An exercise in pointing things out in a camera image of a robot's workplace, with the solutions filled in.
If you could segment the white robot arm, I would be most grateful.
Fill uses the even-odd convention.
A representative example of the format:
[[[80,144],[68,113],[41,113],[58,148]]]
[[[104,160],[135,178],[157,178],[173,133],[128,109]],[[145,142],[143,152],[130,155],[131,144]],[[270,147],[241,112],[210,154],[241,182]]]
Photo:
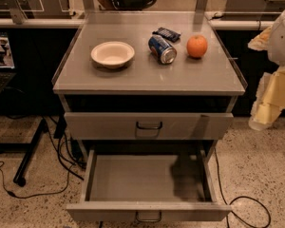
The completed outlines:
[[[278,65],[274,73],[263,74],[256,91],[248,124],[260,131],[271,127],[285,109],[285,10],[248,43],[248,48],[266,50],[268,59]]]

